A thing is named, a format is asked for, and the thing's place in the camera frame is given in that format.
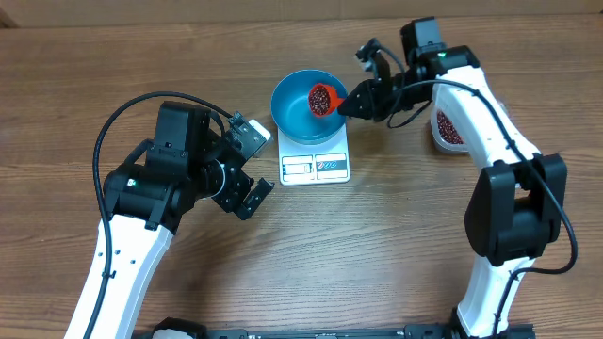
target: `red scoop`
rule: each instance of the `red scoop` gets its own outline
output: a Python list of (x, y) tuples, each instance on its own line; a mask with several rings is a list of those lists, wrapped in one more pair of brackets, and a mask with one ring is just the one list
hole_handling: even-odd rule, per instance
[(337, 90), (333, 86), (316, 84), (310, 89), (308, 104), (312, 114), (323, 118), (335, 111), (344, 99), (337, 97)]

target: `blue bowl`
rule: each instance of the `blue bowl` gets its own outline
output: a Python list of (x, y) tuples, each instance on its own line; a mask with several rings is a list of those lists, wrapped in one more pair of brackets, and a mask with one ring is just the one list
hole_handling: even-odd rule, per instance
[(319, 144), (334, 136), (346, 123), (346, 117), (335, 110), (318, 118), (310, 111), (308, 94), (315, 84), (331, 85), (340, 98), (348, 92), (334, 76), (319, 70), (303, 70), (288, 75), (272, 93), (270, 110), (279, 129), (292, 140), (302, 144)]

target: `white kitchen scale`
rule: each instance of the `white kitchen scale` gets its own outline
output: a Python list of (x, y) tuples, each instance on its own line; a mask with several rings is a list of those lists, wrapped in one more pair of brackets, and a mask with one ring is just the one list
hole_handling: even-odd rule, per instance
[(344, 124), (317, 145), (293, 141), (279, 129), (279, 173), (284, 186), (346, 183), (350, 180), (348, 135)]

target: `wooden table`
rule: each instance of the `wooden table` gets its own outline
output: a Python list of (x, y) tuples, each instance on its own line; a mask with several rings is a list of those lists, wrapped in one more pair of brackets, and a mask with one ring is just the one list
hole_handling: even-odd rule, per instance
[[(90, 269), (99, 212), (91, 180), (96, 136), (141, 93), (177, 90), (258, 119), (273, 133), (272, 90), (318, 68), (349, 89), (368, 77), (352, 55), (371, 37), (398, 51), (409, 19), (278, 24), (175, 24), (0, 31), (0, 337), (61, 338)], [(579, 263), (528, 276), (512, 322), (541, 338), (603, 331), (603, 17), (440, 21), (469, 45), (493, 92), (543, 153), (569, 168), (565, 207)], [(101, 177), (153, 135), (160, 100), (111, 127)], [(428, 114), (398, 130), (350, 121), (352, 178), (277, 185), (249, 221), (198, 202), (183, 218), (137, 329), (166, 316), (211, 329), (353, 329), (446, 322), (473, 263), (463, 215), (477, 181), (467, 156), (438, 153)], [(278, 182), (277, 148), (248, 163)], [(566, 235), (538, 266), (563, 265)]]

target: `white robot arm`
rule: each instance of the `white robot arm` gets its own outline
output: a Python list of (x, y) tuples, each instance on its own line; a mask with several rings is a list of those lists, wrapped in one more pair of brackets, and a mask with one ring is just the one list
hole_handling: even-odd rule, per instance
[[(390, 50), (371, 39), (356, 57), (375, 76), (360, 83), (338, 112), (374, 121), (389, 117), (387, 126), (397, 128), (427, 106), (392, 127), (395, 112), (432, 101), (432, 121), (442, 112), (452, 122), (480, 178), (464, 218), (476, 258), (451, 326), (464, 339), (508, 334), (507, 316), (524, 272), (551, 274), (530, 267), (559, 235), (567, 168), (558, 155), (542, 156), (519, 133), (490, 91), (475, 55), (466, 46), (448, 48), (434, 18), (412, 21), (400, 34), (409, 70), (404, 71)], [(391, 77), (382, 52), (396, 61), (399, 74)], [(530, 192), (528, 197), (515, 198), (519, 187)], [(575, 237), (566, 221), (573, 239), (572, 259), (554, 274), (569, 270), (577, 256)]]
[[(91, 339), (132, 336), (149, 282), (173, 239), (173, 233), (166, 227), (159, 226), (152, 231), (144, 227), (145, 223), (143, 219), (121, 215), (110, 221), (114, 249), (111, 268), (115, 276), (107, 285), (105, 301)], [(90, 273), (65, 334), (66, 339), (84, 337), (101, 287), (105, 255), (111, 253), (105, 253), (105, 232), (101, 221)]]
[[(182, 93), (154, 92), (126, 103), (113, 118), (130, 105), (160, 96), (212, 106)], [(149, 282), (185, 212), (197, 200), (211, 198), (224, 212), (234, 212), (245, 220), (271, 192), (273, 184), (264, 178), (252, 190), (253, 178), (241, 169), (252, 156), (262, 153), (271, 141), (270, 132), (238, 112), (234, 117), (223, 115), (230, 123), (228, 131), (214, 110), (164, 102), (155, 138), (140, 143), (106, 177), (101, 208), (110, 215), (112, 250), (106, 252), (106, 229), (101, 220), (90, 273), (65, 338), (131, 338)], [(218, 124), (221, 136), (209, 129), (210, 120)], [(98, 142), (97, 151), (95, 156), (100, 152)], [(136, 164), (144, 153), (144, 165)]]
[[(535, 154), (540, 153), (534, 145), (519, 133), (502, 107), (497, 103), (488, 88), (485, 74), (481, 68), (464, 66), (449, 70), (448, 73), (438, 78), (478, 89), (494, 106), (521, 153), (528, 160), (532, 159)], [(506, 164), (514, 164), (520, 161), (517, 155), (507, 147), (507, 140), (501, 134), (486, 106), (470, 92), (450, 85), (434, 85), (432, 119), (437, 119), (438, 112), (446, 112), (446, 116), (463, 139), (478, 170), (491, 167), (497, 161)], [(530, 267), (534, 264), (534, 261), (535, 259), (529, 257), (521, 257), (506, 261), (502, 266), (493, 266), (487, 258), (476, 255), (469, 286), (456, 311), (468, 337), (486, 338), (492, 335), (498, 303), (502, 298), (511, 272), (519, 268)], [(513, 284), (505, 303), (499, 320), (499, 332), (506, 331), (509, 326), (507, 316), (515, 293), (519, 288), (519, 283), (520, 281)]]

